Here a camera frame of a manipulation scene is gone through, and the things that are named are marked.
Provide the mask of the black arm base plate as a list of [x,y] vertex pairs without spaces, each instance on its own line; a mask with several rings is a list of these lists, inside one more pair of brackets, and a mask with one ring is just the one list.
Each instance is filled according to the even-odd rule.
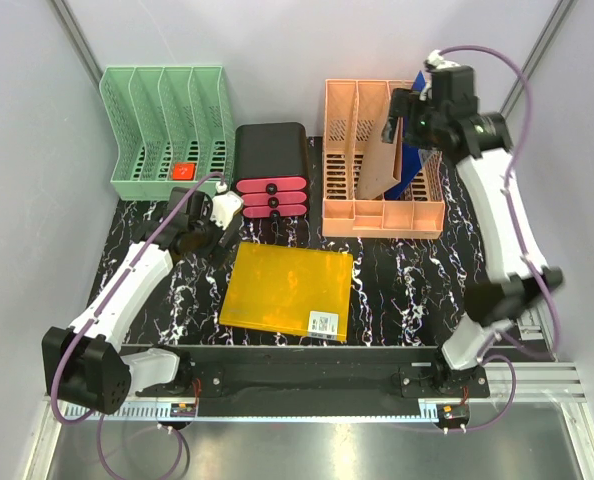
[[203,363],[193,366],[175,395],[201,388],[203,398],[227,398],[252,391],[377,391],[403,398],[485,399],[490,395],[485,372],[460,374],[443,381],[432,364],[394,363]]

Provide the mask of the pink drawer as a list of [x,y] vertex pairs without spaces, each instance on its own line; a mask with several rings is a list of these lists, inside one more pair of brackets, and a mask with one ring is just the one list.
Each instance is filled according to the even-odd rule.
[[247,178],[235,183],[236,190],[241,194],[302,191],[306,187],[306,179],[301,176]]
[[249,219],[303,216],[308,209],[304,204],[280,204],[277,207],[248,206],[243,209],[243,215]]
[[243,195],[245,207],[278,207],[280,205],[303,204],[308,199],[303,191],[278,191],[275,194],[249,193]]

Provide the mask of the yellow folder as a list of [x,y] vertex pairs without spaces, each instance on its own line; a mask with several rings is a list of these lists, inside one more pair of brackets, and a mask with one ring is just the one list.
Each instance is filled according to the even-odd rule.
[[219,323],[345,342],[353,264],[349,253],[242,242]]

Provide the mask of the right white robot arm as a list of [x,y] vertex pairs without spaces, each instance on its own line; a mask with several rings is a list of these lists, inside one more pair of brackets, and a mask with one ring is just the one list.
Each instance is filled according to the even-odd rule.
[[539,252],[512,174],[513,145],[504,117],[482,113],[475,92],[475,72],[455,62],[425,64],[424,88],[394,90],[381,140],[403,140],[443,155],[466,187],[484,244],[486,281],[465,290],[465,313],[438,348],[431,384],[453,396],[477,377],[485,352],[528,310],[551,300],[563,283],[560,269],[548,266]]

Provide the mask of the black drawer cabinet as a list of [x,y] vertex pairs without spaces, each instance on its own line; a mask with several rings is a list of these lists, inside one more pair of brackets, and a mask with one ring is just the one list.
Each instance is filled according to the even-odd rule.
[[297,122],[248,124],[238,127],[235,138],[233,187],[240,179],[301,176],[308,197],[308,144]]

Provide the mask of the pink top drawer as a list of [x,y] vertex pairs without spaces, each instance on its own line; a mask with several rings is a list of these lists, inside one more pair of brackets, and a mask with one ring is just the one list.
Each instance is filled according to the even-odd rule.
[[302,191],[306,187],[306,179],[301,176],[247,178],[235,183],[236,190],[241,194]]

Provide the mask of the blue folder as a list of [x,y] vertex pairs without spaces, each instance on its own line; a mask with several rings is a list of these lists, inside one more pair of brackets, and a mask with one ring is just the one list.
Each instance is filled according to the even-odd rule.
[[[404,100],[406,94],[419,92],[426,87],[426,80],[422,71],[419,71],[410,88],[397,87],[391,93],[388,115],[402,117]],[[384,194],[386,200],[398,200],[403,195],[405,189],[410,185],[415,176],[422,170],[423,162],[418,148],[403,144],[400,148],[402,154],[402,165],[400,170],[400,182],[387,190]]]

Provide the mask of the orange file organizer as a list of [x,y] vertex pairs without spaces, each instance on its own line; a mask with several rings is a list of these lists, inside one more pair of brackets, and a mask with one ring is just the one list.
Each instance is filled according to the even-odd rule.
[[357,194],[365,160],[401,164],[393,146],[370,139],[383,121],[394,89],[411,81],[328,79],[325,82],[322,232],[326,237],[435,240],[443,232],[445,202],[439,167],[441,154],[421,151],[421,171],[396,200]]

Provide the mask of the pink bottom drawer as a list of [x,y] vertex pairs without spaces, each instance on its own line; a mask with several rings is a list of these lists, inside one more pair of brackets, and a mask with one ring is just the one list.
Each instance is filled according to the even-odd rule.
[[243,209],[243,215],[249,219],[303,216],[308,209],[304,204],[280,204],[277,207],[248,206]]

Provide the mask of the pink folder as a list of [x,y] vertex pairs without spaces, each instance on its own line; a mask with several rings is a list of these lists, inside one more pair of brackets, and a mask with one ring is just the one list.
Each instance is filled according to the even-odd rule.
[[362,166],[356,188],[359,200],[374,200],[401,180],[401,130],[402,119],[396,118],[393,142],[382,141],[382,131],[391,127],[388,120],[389,101],[382,104],[382,109],[374,122],[373,129],[364,149]]

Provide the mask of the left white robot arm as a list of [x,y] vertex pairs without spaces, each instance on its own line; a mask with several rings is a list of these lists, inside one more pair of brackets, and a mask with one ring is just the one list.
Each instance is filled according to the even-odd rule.
[[41,342],[46,390],[55,417],[65,401],[88,414],[117,412],[125,399],[161,386],[173,396],[192,386],[186,355],[154,346],[122,355],[125,336],[156,287],[188,255],[220,259],[244,206],[221,184],[210,197],[194,188],[176,188],[160,220],[143,224],[115,275],[99,296],[66,328],[52,327]]

